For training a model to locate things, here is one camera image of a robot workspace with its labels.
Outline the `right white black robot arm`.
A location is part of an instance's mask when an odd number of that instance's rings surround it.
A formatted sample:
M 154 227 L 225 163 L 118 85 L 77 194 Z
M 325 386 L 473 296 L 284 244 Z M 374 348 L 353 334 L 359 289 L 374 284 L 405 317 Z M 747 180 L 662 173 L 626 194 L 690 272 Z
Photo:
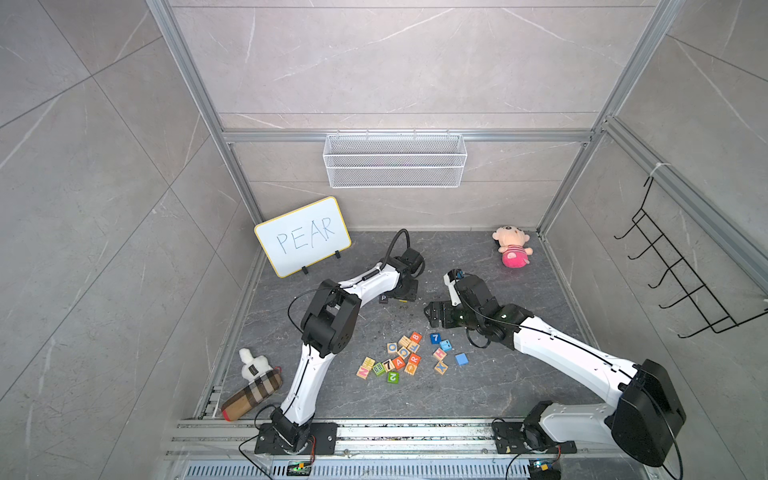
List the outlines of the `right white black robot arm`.
M 531 311 L 501 305 L 478 276 L 460 269 L 444 277 L 450 298 L 429 303 L 433 327 L 475 331 L 490 342 L 536 358 L 588 388 L 598 404 L 539 402 L 520 427 L 525 447 L 544 451 L 570 441 L 615 445 L 634 460 L 660 468 L 677 451 L 686 413 L 667 370 L 602 352 L 544 322 Z

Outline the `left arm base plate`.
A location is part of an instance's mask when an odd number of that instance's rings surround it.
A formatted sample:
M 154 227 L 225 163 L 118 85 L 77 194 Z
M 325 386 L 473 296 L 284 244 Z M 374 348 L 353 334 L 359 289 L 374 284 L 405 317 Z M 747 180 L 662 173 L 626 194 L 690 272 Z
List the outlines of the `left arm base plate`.
M 302 427 L 292 424 L 275 426 L 266 423 L 256 437 L 256 454 L 333 455 L 339 425 L 333 422 L 310 422 Z

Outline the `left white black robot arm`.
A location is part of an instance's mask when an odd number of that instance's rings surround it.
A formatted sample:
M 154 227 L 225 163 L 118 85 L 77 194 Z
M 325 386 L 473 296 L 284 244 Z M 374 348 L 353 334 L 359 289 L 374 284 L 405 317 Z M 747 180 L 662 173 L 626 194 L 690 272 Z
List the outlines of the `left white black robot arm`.
M 302 339 L 297 373 L 286 399 L 270 415 L 282 449 L 298 453 L 309 440 L 322 383 L 332 360 L 350 342 L 360 309 L 381 296 L 414 301 L 424 269 L 423 255 L 402 228 L 372 268 L 342 282 L 327 279 L 311 291 L 313 298 L 297 326 Z

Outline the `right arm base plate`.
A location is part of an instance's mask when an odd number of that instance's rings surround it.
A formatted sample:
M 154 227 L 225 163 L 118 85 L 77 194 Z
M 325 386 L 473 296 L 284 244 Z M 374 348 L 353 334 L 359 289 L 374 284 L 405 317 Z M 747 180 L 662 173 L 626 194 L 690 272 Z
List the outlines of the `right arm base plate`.
M 573 441 L 557 442 L 538 426 L 499 418 L 494 419 L 490 426 L 499 454 L 575 454 L 577 452 Z

